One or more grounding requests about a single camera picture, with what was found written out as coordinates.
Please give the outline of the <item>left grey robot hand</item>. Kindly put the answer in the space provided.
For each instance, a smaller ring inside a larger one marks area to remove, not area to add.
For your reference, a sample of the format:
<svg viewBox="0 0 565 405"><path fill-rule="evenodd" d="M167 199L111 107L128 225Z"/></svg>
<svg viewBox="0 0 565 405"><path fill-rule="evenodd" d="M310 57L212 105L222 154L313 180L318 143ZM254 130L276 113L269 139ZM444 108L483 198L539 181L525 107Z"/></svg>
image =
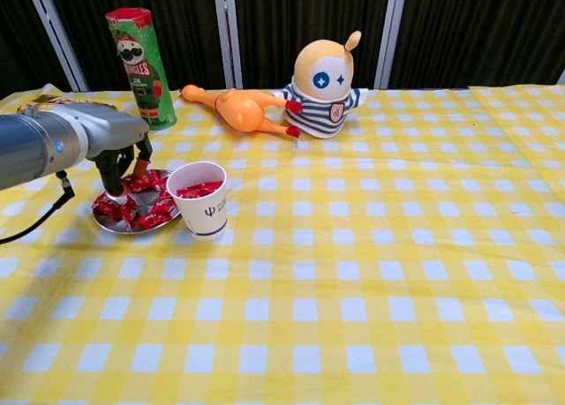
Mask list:
<svg viewBox="0 0 565 405"><path fill-rule="evenodd" d="M80 112L84 114L80 123L88 139L86 157L98 168L107 193L113 197L127 195L122 177L133 161L134 147L139 150L135 177L145 175L151 159L148 123L105 104L86 103Z"/></svg>

